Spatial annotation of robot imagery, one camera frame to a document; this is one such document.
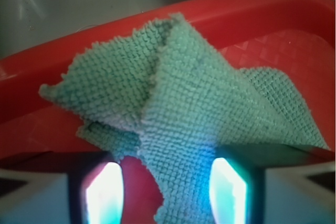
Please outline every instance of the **black opening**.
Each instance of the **black opening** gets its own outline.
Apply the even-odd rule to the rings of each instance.
[[[26,184],[28,184],[28,182],[24,180],[0,178],[0,197],[17,190]]]
[[[335,193],[335,172],[320,173],[308,177],[316,184]]]

